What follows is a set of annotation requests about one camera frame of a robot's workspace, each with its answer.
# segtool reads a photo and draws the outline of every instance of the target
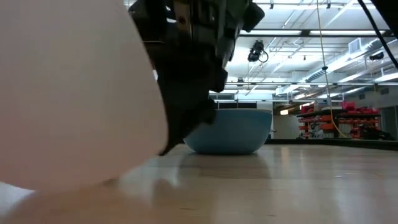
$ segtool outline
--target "ceiling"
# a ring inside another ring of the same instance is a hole
[[[125,4],[132,4],[134,1],[124,0]],[[256,26],[258,29],[272,29],[275,32],[283,30],[319,30],[317,0],[273,0],[273,9],[270,9],[272,0],[253,0],[265,12],[265,17]],[[389,30],[387,24],[373,6],[371,1],[364,1],[371,11],[380,30]],[[320,20],[322,30],[373,30],[369,19],[361,9],[356,0],[319,0],[320,3]],[[323,49],[325,60],[329,66],[328,81],[329,82],[355,82],[367,83],[380,77],[384,73],[396,72],[387,54],[383,60],[370,61],[368,56],[374,54],[383,48],[377,47],[369,51],[362,52],[362,55],[350,57],[346,62],[349,43],[356,40],[354,36],[350,37],[324,37]],[[266,63],[249,63],[247,58],[253,43],[256,40],[263,41],[266,52],[269,54],[269,60]],[[368,44],[373,38],[362,38],[362,44]],[[398,43],[394,42],[390,45],[394,55],[398,55]],[[323,66],[323,56],[321,48],[321,40],[319,37],[277,37],[273,36],[260,37],[245,35],[241,36],[236,43],[236,49],[232,61],[227,65],[228,82],[237,82],[239,78],[243,78],[245,82],[279,82],[278,85],[227,85],[227,92],[233,90],[245,91],[245,95],[264,93],[276,93],[275,95],[290,94],[292,98],[300,98],[297,96],[311,97],[322,96],[325,88],[318,86],[291,86],[288,83],[281,85],[280,82],[304,82],[306,77],[313,74]],[[324,83],[325,77],[320,76],[313,79],[312,82]],[[349,86],[348,88],[338,88],[339,91],[350,91],[358,86]]]

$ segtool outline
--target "wooden floor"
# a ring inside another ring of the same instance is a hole
[[[397,223],[398,153],[264,146],[199,156],[179,146],[119,180],[62,194],[0,184],[0,223]]]

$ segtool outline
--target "ceiling duct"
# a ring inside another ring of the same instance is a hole
[[[209,94],[212,100],[235,100],[235,93],[214,93]]]
[[[391,62],[391,60],[389,58],[387,58],[387,59],[385,59],[384,63],[380,63],[379,65],[375,65],[375,66],[370,67],[370,68],[368,68],[366,70],[363,70],[362,72],[355,73],[355,74],[350,75],[348,77],[355,76],[355,78],[358,78],[358,77],[361,77],[363,75],[370,74],[370,73],[372,73],[372,72],[374,72],[376,70],[379,70],[381,68],[384,68],[384,69],[386,69],[386,68],[394,68],[394,64]],[[346,80],[347,78],[344,78],[344,79],[338,81],[338,83],[344,82],[344,80]],[[320,89],[313,89],[313,91],[311,91],[309,93],[297,95],[294,98],[297,100],[297,99],[315,97],[315,96],[318,96],[320,94],[323,94],[326,91],[326,89],[327,89],[327,87],[323,86]]]
[[[345,50],[343,53],[339,54],[337,57],[333,57],[332,59],[326,61],[326,65],[328,67],[327,72],[331,73],[337,69],[343,68],[346,65],[349,65],[355,61],[356,58],[364,55],[369,54],[373,51],[379,50],[382,47],[381,41],[379,39],[371,39],[370,41],[365,38],[360,38],[354,40],[350,44],[360,44],[361,50],[356,51],[355,53],[351,54],[350,49]],[[322,70],[322,67],[314,69],[308,73],[308,75],[303,78],[301,82],[312,82],[317,78],[320,78],[325,75],[325,71]]]

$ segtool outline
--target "bowl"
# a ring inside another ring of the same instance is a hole
[[[251,154],[266,142],[271,123],[269,110],[221,109],[213,124],[201,124],[184,141],[199,154]]]

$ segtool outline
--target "ceiling light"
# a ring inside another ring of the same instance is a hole
[[[376,9],[375,6],[366,6],[368,9]],[[361,6],[351,6],[349,9],[359,9],[359,10],[363,10],[363,8]]]
[[[361,75],[358,75],[358,74],[356,74],[356,75],[350,75],[349,77],[346,77],[346,78],[340,80],[339,82],[348,82],[348,81],[354,80],[354,79],[356,79],[356,78],[358,78],[358,77],[360,77],[360,76],[361,76]]]
[[[384,75],[380,78],[375,79],[374,81],[376,82],[384,82],[384,81],[388,81],[388,80],[392,80],[392,79],[396,79],[398,78],[398,73],[393,73],[390,75]]]
[[[338,96],[338,93],[331,93],[330,94],[330,97],[335,97],[335,96]],[[327,94],[320,95],[320,96],[318,96],[318,98],[326,99],[326,98],[328,98],[328,95]]]
[[[371,86],[373,83],[339,83],[339,86]]]
[[[301,110],[301,108],[303,108],[303,106],[310,106],[311,104],[314,104],[314,102],[312,102],[312,103],[306,103],[306,104],[300,105],[300,110]]]
[[[249,90],[239,90],[239,92],[238,92],[238,89],[234,88],[234,89],[225,89],[225,90],[222,91],[221,93],[239,93],[239,94],[245,94],[245,93],[247,93],[248,91],[249,91]],[[209,91],[209,93],[218,94],[218,93],[216,93],[216,92],[214,92],[214,91]],[[258,93],[258,94],[274,94],[274,93],[275,93],[275,90],[253,90],[253,91],[251,92],[251,94],[256,94],[256,93]]]
[[[241,35],[300,35],[301,30],[252,30],[251,32],[241,31]]]
[[[364,89],[364,87],[361,87],[361,88],[355,88],[355,89],[353,89],[353,90],[350,90],[350,91],[347,91],[347,92],[345,92],[345,93],[346,93],[346,94],[355,93],[356,91],[363,90],[363,89]]]
[[[288,110],[280,111],[280,115],[288,115],[288,114],[289,114]]]
[[[310,35],[320,35],[320,31],[312,30]],[[373,30],[323,30],[322,35],[376,35],[376,32]]]
[[[291,91],[297,89],[298,87],[310,88],[311,85],[290,85],[290,86],[287,87],[285,90],[283,90],[283,92],[280,93],[280,94],[290,93]]]
[[[301,99],[301,98],[304,98],[305,97],[305,94],[300,94],[300,95],[297,95],[296,97],[295,97],[295,99]]]

